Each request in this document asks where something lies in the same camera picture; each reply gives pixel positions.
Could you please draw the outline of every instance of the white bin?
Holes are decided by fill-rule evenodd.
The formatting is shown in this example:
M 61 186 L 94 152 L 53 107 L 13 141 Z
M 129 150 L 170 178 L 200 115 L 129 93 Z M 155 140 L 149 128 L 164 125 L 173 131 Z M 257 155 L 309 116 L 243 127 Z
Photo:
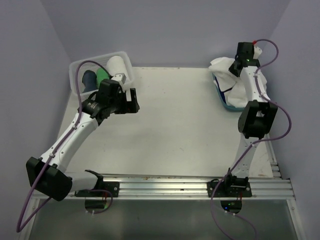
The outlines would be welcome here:
M 72 93 L 74 95 L 77 95 L 75 77 L 76 77 L 77 67 L 81 62 L 83 62 L 85 60 L 92 60 L 92 61 L 95 61 L 95 62 L 101 64 L 103 67 L 106 67 L 108 60 L 110 58 L 112 58 L 113 56 L 120 56 L 123 58 L 125 68 L 128 72 L 128 78 L 129 78 L 129 80 L 127 80 L 125 82 L 124 86 L 126 89 L 130 88 L 132 85 L 132 82 L 135 80 L 134 70 L 132 68 L 132 65 L 131 65 L 131 62 L 130 62 L 130 59 L 129 59 L 127 53 L 124 51 L 117 51 L 117 52 L 113 52 L 113 53 L 109 53 L 109 54 L 105 54 L 105 55 L 101 55 L 101 56 L 95 56 L 95 57 L 86 58 L 86 59 L 72 62 L 69 65 L 69 79 L 70 79 L 70 87 L 71 87 Z M 79 70 L 77 81 L 79 84 L 80 96 L 81 96 L 82 101 L 87 99 L 91 93 L 95 92 L 95 91 L 83 92 L 85 89 L 85 86 L 82 83 L 82 77 L 84 75 L 84 72 L 86 70 L 92 70 L 92 71 L 96 72 L 98 68 L 99 68 L 99 66 L 95 65 L 93 63 L 85 63 L 84 65 L 81 66 L 81 68 Z

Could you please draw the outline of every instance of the gray wall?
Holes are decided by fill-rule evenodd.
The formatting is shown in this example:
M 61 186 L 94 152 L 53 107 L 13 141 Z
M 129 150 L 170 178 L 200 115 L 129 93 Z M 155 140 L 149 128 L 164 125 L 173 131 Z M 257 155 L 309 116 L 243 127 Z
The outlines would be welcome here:
M 126 51 L 134 66 L 206 67 L 268 38 L 290 0 L 41 0 L 72 61 Z
M 292 131 L 274 142 L 280 170 L 291 178 L 299 212 L 310 239 L 320 239 L 320 2 L 292 0 L 271 39 L 280 49 L 278 60 L 264 70 L 268 93 L 291 114 Z M 272 46 L 263 60 L 274 56 Z M 272 127 L 272 136 L 286 130 L 282 113 Z
M 25 164 L 57 137 L 70 59 L 39 0 L 1 0 L 0 33 L 0 239 L 14 240 Z

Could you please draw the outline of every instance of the crumpled white fabric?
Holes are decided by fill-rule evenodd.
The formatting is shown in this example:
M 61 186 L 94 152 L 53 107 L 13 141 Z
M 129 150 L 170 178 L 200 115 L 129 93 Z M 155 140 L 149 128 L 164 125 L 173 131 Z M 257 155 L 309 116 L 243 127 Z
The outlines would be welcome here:
M 221 92 L 231 89 L 224 93 L 226 104 L 236 108 L 244 108 L 248 103 L 245 85 L 239 77 L 229 72 L 234 61 L 234 58 L 218 57 L 210 62 L 209 71 L 215 75 Z M 267 89 L 267 80 L 261 72 L 260 77 L 264 89 Z

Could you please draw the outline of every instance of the blue basket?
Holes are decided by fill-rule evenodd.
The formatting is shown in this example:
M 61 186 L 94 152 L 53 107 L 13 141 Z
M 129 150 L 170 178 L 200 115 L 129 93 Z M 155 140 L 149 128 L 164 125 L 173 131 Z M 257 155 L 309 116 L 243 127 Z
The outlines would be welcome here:
M 213 76 L 213 79 L 216 82 L 218 82 L 216 76 L 213 73 L 212 73 L 212 76 Z M 227 109 L 230 112 L 242 112 L 244 110 L 243 107 L 235 107 L 235 106 L 227 105 L 224 93 L 220 90 L 220 88 L 217 85 L 215 85 L 215 88 L 218 92 L 219 98 L 220 98 L 222 105 L 224 106 L 225 109 Z

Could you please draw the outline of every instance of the gray floor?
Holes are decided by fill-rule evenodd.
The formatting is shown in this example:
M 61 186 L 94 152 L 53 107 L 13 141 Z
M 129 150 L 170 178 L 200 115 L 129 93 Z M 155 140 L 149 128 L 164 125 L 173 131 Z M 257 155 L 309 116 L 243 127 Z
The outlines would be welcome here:
M 85 213 L 84 200 L 52 200 L 36 216 L 30 240 L 228 240 L 215 225 L 209 204 L 115 199 L 109 210 L 92 217 Z M 285 200 L 247 200 L 240 214 L 254 223 L 259 240 L 297 239 Z M 247 223 L 221 208 L 216 215 L 237 240 L 254 239 Z

